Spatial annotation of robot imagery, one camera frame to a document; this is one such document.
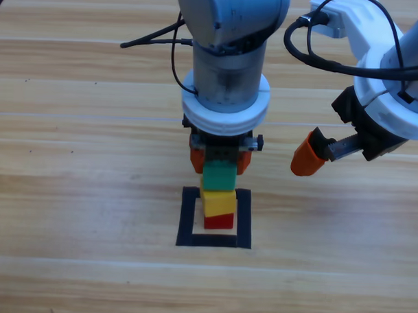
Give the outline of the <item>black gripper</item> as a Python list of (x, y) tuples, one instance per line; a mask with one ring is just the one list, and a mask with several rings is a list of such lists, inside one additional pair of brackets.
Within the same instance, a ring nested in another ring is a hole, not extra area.
[(184, 128), (190, 128), (190, 161), (196, 173), (202, 174), (205, 161), (226, 161), (237, 165), (237, 174), (243, 175), (249, 166), (252, 152), (261, 152), (264, 136), (254, 137), (253, 131), (235, 136), (220, 136), (204, 132), (193, 125), (186, 116), (182, 119)]
[(366, 161), (398, 149), (408, 140), (385, 130), (371, 119), (358, 101), (353, 86), (347, 87), (332, 102), (344, 124), (350, 123), (356, 134), (333, 143), (316, 127), (294, 151), (290, 169), (297, 176), (311, 176), (320, 170), (328, 159), (337, 161), (354, 152), (361, 151)]

